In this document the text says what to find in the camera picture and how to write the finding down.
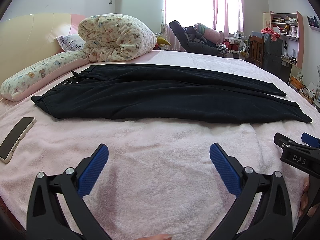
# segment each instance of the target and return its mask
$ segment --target wooden chair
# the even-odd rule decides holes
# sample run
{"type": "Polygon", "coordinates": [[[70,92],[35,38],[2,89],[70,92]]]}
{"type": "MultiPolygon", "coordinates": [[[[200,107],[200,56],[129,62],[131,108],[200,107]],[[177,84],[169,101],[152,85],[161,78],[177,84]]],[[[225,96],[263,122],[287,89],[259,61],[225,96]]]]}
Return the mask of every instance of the wooden chair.
{"type": "Polygon", "coordinates": [[[264,54],[264,37],[250,36],[250,61],[256,66],[262,68],[264,54]]]}

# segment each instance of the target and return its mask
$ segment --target red cloth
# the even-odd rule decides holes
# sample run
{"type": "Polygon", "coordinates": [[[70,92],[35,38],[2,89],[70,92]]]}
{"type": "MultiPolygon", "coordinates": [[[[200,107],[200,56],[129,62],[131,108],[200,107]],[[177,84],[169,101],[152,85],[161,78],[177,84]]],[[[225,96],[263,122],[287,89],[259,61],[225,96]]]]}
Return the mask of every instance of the red cloth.
{"type": "Polygon", "coordinates": [[[280,34],[275,32],[271,28],[265,28],[265,29],[261,30],[261,33],[269,33],[269,34],[271,34],[271,40],[272,41],[276,41],[277,38],[280,38],[280,34]]]}

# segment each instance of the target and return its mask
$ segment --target bed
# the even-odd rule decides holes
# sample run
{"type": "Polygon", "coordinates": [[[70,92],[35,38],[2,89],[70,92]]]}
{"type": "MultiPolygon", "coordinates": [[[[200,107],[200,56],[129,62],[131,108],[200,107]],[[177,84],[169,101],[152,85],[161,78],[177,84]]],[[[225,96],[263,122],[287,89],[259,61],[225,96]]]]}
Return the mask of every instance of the bed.
{"type": "MultiPolygon", "coordinates": [[[[60,174],[75,167],[100,143],[108,146],[109,161],[84,201],[113,239],[158,233],[173,233],[175,239],[206,239],[235,199],[210,161],[209,148],[215,142],[243,166],[264,174],[276,170],[284,174],[296,225],[303,178],[307,175],[280,161],[281,149],[273,143],[273,137],[279,132],[301,143],[304,132],[317,136],[320,114],[310,103],[279,78],[239,59],[152,51],[131,62],[215,70],[274,83],[313,122],[235,125],[167,118],[58,120],[36,107],[30,97],[17,103],[2,100],[0,142],[21,117],[32,116],[37,120],[19,143],[12,160],[0,163],[0,205],[22,234],[36,174],[39,171],[60,174]]],[[[79,73],[90,65],[75,71],[79,73]]],[[[71,73],[61,76],[34,95],[44,94],[71,76],[71,73]]],[[[78,231],[62,197],[60,201],[71,228],[78,231]]],[[[256,198],[242,229],[249,225],[258,202],[256,198]]]]}

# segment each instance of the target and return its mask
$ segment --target long body pillow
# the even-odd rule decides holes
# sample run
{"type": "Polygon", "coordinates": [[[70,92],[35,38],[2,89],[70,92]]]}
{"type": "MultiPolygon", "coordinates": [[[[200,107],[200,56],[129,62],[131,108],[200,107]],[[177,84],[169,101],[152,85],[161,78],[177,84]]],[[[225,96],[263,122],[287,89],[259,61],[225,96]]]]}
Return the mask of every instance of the long body pillow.
{"type": "Polygon", "coordinates": [[[41,60],[6,79],[1,87],[2,97],[18,102],[37,92],[61,75],[90,63],[83,51],[62,52],[41,60]]]}
{"type": "Polygon", "coordinates": [[[80,22],[83,51],[92,62],[126,61],[150,52],[155,34],[140,20],[122,14],[92,16],[80,22]]]}

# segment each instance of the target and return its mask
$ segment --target finger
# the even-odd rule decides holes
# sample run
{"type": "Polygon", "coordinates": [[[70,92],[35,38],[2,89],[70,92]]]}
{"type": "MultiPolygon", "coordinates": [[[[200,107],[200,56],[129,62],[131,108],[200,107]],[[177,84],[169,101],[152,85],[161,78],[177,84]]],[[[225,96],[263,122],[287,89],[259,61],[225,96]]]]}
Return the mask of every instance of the finger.
{"type": "Polygon", "coordinates": [[[161,234],[156,236],[143,237],[136,240],[171,240],[172,236],[173,235],[171,234],[161,234]]]}
{"type": "Polygon", "coordinates": [[[302,197],[301,197],[301,210],[304,210],[306,208],[306,206],[308,205],[308,195],[305,192],[302,197]]]}
{"type": "Polygon", "coordinates": [[[312,216],[315,214],[315,212],[316,212],[319,204],[320,204],[320,203],[318,203],[317,205],[315,205],[315,206],[313,206],[312,208],[309,209],[309,211],[308,211],[308,216],[309,216],[309,217],[312,217],[312,216]]]}
{"type": "Polygon", "coordinates": [[[309,182],[309,177],[304,178],[303,182],[303,191],[307,192],[309,190],[310,182],[309,182]]]}
{"type": "Polygon", "coordinates": [[[302,215],[303,215],[303,211],[299,209],[298,218],[301,217],[302,215]]]}

